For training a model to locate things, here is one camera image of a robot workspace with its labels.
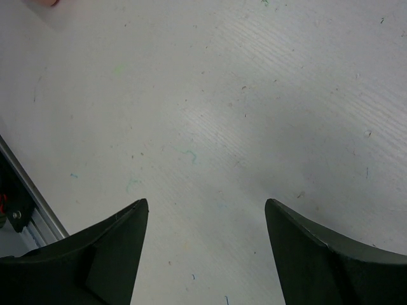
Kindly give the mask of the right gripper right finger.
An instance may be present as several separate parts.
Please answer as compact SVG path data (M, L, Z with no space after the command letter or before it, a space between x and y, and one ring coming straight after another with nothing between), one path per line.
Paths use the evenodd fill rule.
M363 244L275 199L265 204L286 304L406 304L406 256Z

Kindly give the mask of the person's hand in background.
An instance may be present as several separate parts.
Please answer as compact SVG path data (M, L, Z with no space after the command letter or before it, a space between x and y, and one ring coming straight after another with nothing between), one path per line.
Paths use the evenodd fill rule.
M55 6L59 0L34 0L34 2L41 6L52 7Z

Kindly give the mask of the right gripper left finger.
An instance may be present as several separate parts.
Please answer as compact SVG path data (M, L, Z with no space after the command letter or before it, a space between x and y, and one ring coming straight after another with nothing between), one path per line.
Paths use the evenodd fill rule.
M63 240L1 258L1 304L130 304L148 213L137 200Z

